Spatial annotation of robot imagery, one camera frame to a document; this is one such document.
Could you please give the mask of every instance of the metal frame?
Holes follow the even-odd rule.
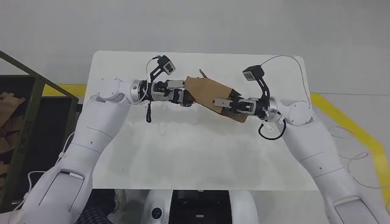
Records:
[[[71,108],[69,109],[68,123],[66,126],[65,137],[63,139],[62,145],[64,145],[66,137],[74,130],[74,127],[76,125],[76,109],[79,98],[67,92],[66,90],[51,82],[47,78],[41,76],[32,69],[28,68],[26,65],[18,62],[3,51],[0,51],[0,58],[35,78],[31,96],[28,101],[28,106],[24,114],[24,126],[19,134],[18,143],[15,146],[7,178],[5,179],[5,185],[2,188],[0,207],[1,209],[8,209],[12,205],[12,198],[15,192],[16,184],[20,178],[20,174],[23,169],[24,159],[28,153],[29,139],[32,130],[34,129],[35,119],[37,117],[37,112],[40,106],[44,86],[49,85],[50,87],[64,94],[66,97],[72,98]]]

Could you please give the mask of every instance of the wire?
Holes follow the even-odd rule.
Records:
[[[152,122],[152,102],[149,101],[147,105],[147,111],[146,111],[146,122],[151,123]]]
[[[63,146],[63,149],[62,149],[62,152],[59,154],[58,159],[57,159],[57,161],[55,162],[54,165],[57,165],[57,163],[58,163],[58,162],[62,159],[62,157],[64,156],[66,146],[68,145],[68,141],[69,141],[69,139],[71,138],[71,136],[74,135],[74,132],[71,133],[71,134],[68,136],[68,138],[66,139],[65,145]]]
[[[13,211],[10,213],[10,215],[9,215],[9,217],[8,217],[8,224],[11,222],[11,216],[12,216],[12,214],[24,204],[24,202],[26,201],[27,196],[28,196],[29,193],[31,192],[31,189],[32,189],[32,182],[31,182],[31,177],[30,177],[30,175],[31,175],[32,173],[45,173],[45,171],[32,171],[32,172],[29,172],[29,174],[27,174],[27,179],[29,180],[29,191],[28,191],[26,194],[24,194],[23,201],[20,202],[20,203],[18,204],[18,206],[17,206],[15,209],[13,209]]]
[[[289,58],[294,59],[294,60],[297,62],[298,66],[299,66],[299,70],[300,70],[300,75],[302,76],[302,85],[303,85],[303,89],[305,90],[305,94],[306,94],[306,98],[307,98],[307,101],[308,101],[308,103],[309,103],[309,106],[311,106],[310,97],[309,97],[309,95],[308,95],[308,93],[307,93],[306,86],[305,86],[305,79],[303,78],[302,67],[301,67],[300,63],[298,62],[298,60],[297,60],[295,57],[289,56],[289,55],[278,55],[278,56],[274,56],[274,57],[271,57],[271,58],[267,59],[267,60],[266,60],[265,62],[263,62],[261,65],[264,65],[264,64],[266,64],[267,62],[271,61],[272,59],[275,59],[275,58],[278,58],[278,57],[289,57]]]
[[[148,63],[146,63],[146,90],[144,90],[144,95],[142,96],[142,98],[139,101],[135,102],[134,105],[138,105],[139,103],[141,103],[143,101],[143,99],[145,98],[145,96],[147,94],[147,91],[149,89],[149,73],[147,71],[147,67],[149,66],[149,63],[151,63],[151,61],[153,61],[153,60],[155,60],[157,58],[160,58],[160,57],[161,56],[157,55],[154,58],[150,59],[148,61]]]
[[[341,129],[343,129],[343,130],[345,130],[345,131],[348,131],[348,132],[351,133],[353,136],[355,136],[355,134],[354,134],[352,131],[350,131],[350,130],[344,128],[344,127],[336,126],[336,127],[334,127],[334,128],[341,128]],[[332,135],[333,137],[335,137],[335,138],[338,138],[338,139],[344,139],[344,137],[342,137],[342,136],[336,136],[336,135],[334,135],[333,133],[331,133],[331,135]],[[351,177],[353,178],[353,180],[355,180],[355,182],[357,182],[360,186],[366,187],[366,188],[368,188],[368,189],[387,189],[387,188],[390,188],[390,186],[380,186],[380,187],[369,186],[369,185],[366,185],[366,184],[361,183],[359,180],[357,180],[357,179],[353,176],[352,172],[351,172],[350,169],[349,169],[349,167],[350,167],[352,161],[354,161],[354,160],[359,160],[359,159],[365,159],[365,158],[368,157],[369,155],[370,155],[370,154],[369,154],[368,152],[360,152],[359,154],[355,155],[355,156],[352,157],[352,158],[345,157],[345,156],[340,155],[340,154],[339,154],[339,157],[342,158],[342,159],[347,159],[347,160],[349,160],[348,163],[347,163],[347,171],[348,171],[348,173],[350,173],[350,175],[351,175]],[[386,211],[387,211],[388,214],[390,215],[390,213],[389,213],[389,211],[388,211],[389,205],[390,205],[390,199],[388,200],[388,202],[387,202],[386,205],[385,205]]]
[[[287,125],[286,125],[286,119],[283,119],[283,130],[282,130],[282,132],[280,133],[280,135],[278,136],[278,137],[276,137],[276,138],[269,138],[269,137],[266,137],[266,136],[264,136],[262,133],[261,133],[261,129],[264,127],[264,123],[262,123],[261,125],[260,125],[260,128],[258,128],[258,134],[262,137],[262,138],[264,138],[264,139],[267,139],[267,140],[271,140],[271,141],[273,141],[273,140],[277,140],[277,139],[280,139],[280,137],[282,137],[284,134],[285,134],[285,131],[286,131],[286,127],[287,127]]]

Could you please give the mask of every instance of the black panel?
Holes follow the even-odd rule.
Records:
[[[232,224],[228,191],[173,191],[169,224]]]

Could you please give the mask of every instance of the cardboard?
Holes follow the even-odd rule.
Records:
[[[8,119],[2,128],[6,132],[11,132],[11,131],[20,131],[22,129],[22,126],[23,126],[23,116],[16,116]]]
[[[0,175],[7,173],[9,167],[10,165],[4,165],[4,163],[0,161]]]
[[[8,135],[5,137],[5,140],[7,141],[9,145],[9,150],[13,150],[16,146],[16,143],[18,142],[19,133],[13,133],[12,135]]]
[[[3,92],[0,95],[0,127],[10,118],[12,113],[20,104],[25,101],[25,98],[19,99],[14,97],[14,93]]]
[[[246,114],[226,112],[222,110],[222,107],[216,107],[213,104],[214,99],[227,100],[229,96],[239,96],[240,93],[234,89],[209,79],[205,75],[204,78],[187,77],[185,80],[185,89],[194,97],[196,103],[237,122],[245,122],[247,118]]]
[[[4,153],[4,152],[8,152],[10,151],[11,148],[10,146],[8,145],[7,141],[5,140],[4,137],[1,137],[0,138],[0,154]]]

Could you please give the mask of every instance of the white cable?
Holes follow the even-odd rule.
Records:
[[[351,133],[353,136],[355,136],[355,134],[354,134],[352,131],[350,131],[350,130],[344,128],[344,127],[336,126],[335,128],[342,128],[342,129],[344,129],[345,131],[348,131],[349,133]],[[336,136],[336,135],[334,135],[333,133],[331,133],[331,135],[332,135],[333,137],[335,137],[335,138],[338,138],[338,139],[344,139],[344,137],[342,137],[342,136]],[[359,154],[355,155],[354,157],[349,158],[349,157],[345,157],[345,156],[342,156],[342,155],[339,154],[340,158],[349,160],[348,163],[347,163],[347,171],[348,171],[348,173],[351,175],[351,177],[353,178],[353,180],[355,180],[355,182],[357,182],[360,186],[366,187],[366,188],[368,188],[368,189],[387,189],[387,188],[390,188],[390,186],[375,187],[375,186],[365,185],[365,184],[361,183],[359,180],[357,180],[357,179],[353,176],[352,172],[351,172],[350,169],[349,169],[351,162],[354,161],[354,160],[365,159],[365,158],[366,158],[367,156],[369,156],[369,155],[370,155],[370,154],[369,154],[368,152],[360,152]],[[388,200],[388,202],[387,202],[386,205],[385,205],[386,211],[387,211],[388,214],[390,215],[390,213],[389,213],[389,211],[388,211],[388,206],[389,206],[389,205],[390,205],[390,199]]]
[[[22,205],[24,204],[24,202],[26,201],[27,196],[28,196],[29,193],[31,192],[31,189],[32,189],[32,182],[31,182],[31,177],[30,177],[30,175],[31,175],[32,173],[45,173],[45,171],[32,171],[32,172],[29,172],[29,174],[27,174],[27,179],[29,180],[29,191],[28,191],[26,194],[24,194],[23,201],[20,202],[20,203],[18,204],[18,206],[17,206],[15,209],[13,209],[13,211],[10,213],[10,215],[9,215],[9,217],[8,217],[8,224],[10,224],[12,214],[13,214],[17,209],[19,209],[20,206],[22,206]]]
[[[69,139],[71,138],[71,136],[74,135],[74,132],[71,133],[71,134],[68,136],[68,138],[66,139],[65,145],[63,146],[63,149],[62,149],[61,153],[59,154],[58,159],[57,159],[57,161],[55,162],[54,165],[57,165],[57,163],[58,163],[58,162],[62,159],[62,157],[64,156],[66,146],[68,145],[68,141],[69,141]]]
[[[142,97],[139,101],[135,102],[134,105],[138,105],[139,103],[141,103],[142,100],[145,98],[145,96],[146,96],[146,94],[147,94],[147,90],[149,89],[149,73],[147,72],[147,67],[149,66],[149,63],[150,63],[151,61],[153,61],[154,59],[155,59],[155,57],[152,58],[152,59],[150,59],[150,60],[148,61],[148,63],[146,63],[146,90],[144,90],[144,95],[143,95],[143,97]]]
[[[302,85],[303,85],[303,89],[305,90],[307,102],[309,103],[309,106],[311,106],[310,97],[309,97],[309,95],[308,95],[308,93],[307,93],[306,86],[305,86],[305,79],[303,78],[302,67],[300,66],[300,63],[298,62],[298,60],[297,60],[295,57],[289,56],[289,55],[278,55],[278,56],[274,56],[274,57],[271,57],[271,58],[267,59],[267,60],[266,60],[265,62],[263,62],[261,65],[267,63],[268,61],[271,61],[272,59],[278,58],[278,57],[289,57],[289,58],[294,59],[294,60],[297,62],[298,66],[299,66],[299,70],[300,70],[300,75],[302,76]]]

